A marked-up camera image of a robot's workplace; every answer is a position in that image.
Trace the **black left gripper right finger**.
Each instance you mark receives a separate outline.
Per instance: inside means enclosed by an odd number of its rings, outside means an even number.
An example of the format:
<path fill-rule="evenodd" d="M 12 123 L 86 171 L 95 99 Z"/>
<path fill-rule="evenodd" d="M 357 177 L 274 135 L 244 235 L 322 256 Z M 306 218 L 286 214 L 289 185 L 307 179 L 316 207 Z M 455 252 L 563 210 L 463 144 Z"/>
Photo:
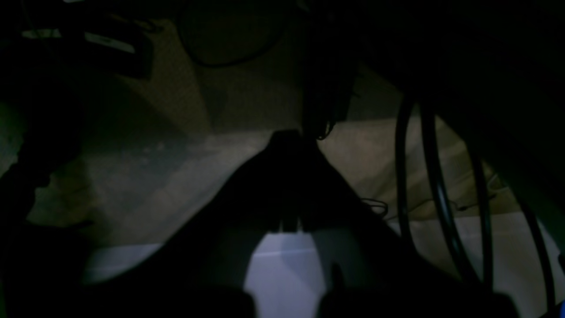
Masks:
<path fill-rule="evenodd" d="M 458 279 L 421 257 L 361 201 L 313 139 L 291 134 L 299 213 L 328 289 L 318 318 L 516 318 L 506 295 Z"/>

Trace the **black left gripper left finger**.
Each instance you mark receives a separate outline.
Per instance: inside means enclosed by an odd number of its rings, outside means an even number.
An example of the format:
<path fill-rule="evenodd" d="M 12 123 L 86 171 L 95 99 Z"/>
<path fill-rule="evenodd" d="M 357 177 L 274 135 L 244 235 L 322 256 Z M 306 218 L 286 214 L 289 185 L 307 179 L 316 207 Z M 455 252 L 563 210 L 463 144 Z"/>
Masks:
<path fill-rule="evenodd" d="M 88 318 L 254 318 L 243 290 L 251 255 L 276 230 L 291 133 L 275 132 L 216 196 L 133 269 L 88 288 Z"/>

